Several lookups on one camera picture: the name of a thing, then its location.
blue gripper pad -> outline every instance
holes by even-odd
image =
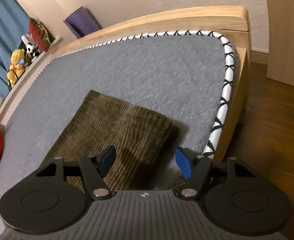
[[[184,178],[189,179],[192,173],[190,160],[179,148],[175,150],[175,159]]]

wooden floor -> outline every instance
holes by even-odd
[[[238,156],[288,195],[292,212],[284,233],[294,240],[294,87],[267,79],[265,65],[251,68],[249,110],[227,156]]]

wooden door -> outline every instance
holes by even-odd
[[[269,56],[267,77],[294,86],[294,0],[267,0]]]

purple rolled mat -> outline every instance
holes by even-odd
[[[101,29],[99,23],[83,6],[68,16],[64,23],[78,39]]]

brown corduroy fabric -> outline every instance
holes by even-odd
[[[171,129],[162,114],[91,90],[44,161],[55,156],[78,160],[114,145],[117,157],[106,185],[111,191],[142,188]],[[68,182],[82,188],[78,177]]]

